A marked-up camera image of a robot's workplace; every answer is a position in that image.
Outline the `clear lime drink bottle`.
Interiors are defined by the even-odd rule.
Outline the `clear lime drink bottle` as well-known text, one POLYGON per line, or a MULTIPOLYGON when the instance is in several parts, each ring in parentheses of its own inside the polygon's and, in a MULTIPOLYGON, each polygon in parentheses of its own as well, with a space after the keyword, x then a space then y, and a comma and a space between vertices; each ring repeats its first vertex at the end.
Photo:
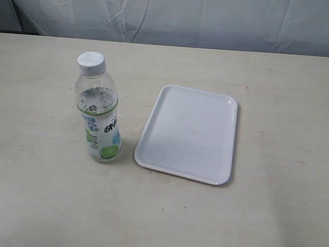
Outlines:
POLYGON ((86 150, 96 162, 108 162, 117 158, 123 142, 117 121, 118 91, 101 53, 85 52, 77 62, 75 102, 85 121, 86 150))

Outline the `white wrinkled backdrop cloth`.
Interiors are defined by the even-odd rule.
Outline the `white wrinkled backdrop cloth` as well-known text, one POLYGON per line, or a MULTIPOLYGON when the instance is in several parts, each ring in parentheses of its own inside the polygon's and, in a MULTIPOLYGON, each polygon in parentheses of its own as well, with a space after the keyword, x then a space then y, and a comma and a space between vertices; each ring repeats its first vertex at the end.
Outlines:
POLYGON ((0 0, 0 30, 329 57, 329 0, 0 0))

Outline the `white rectangular plastic tray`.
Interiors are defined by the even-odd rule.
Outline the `white rectangular plastic tray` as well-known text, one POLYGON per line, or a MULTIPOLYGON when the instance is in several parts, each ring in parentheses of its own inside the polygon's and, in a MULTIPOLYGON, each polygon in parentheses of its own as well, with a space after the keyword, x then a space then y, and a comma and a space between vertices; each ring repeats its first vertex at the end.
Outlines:
POLYGON ((209 185, 232 176, 238 102, 178 85, 160 90, 134 159, 140 166, 209 185))

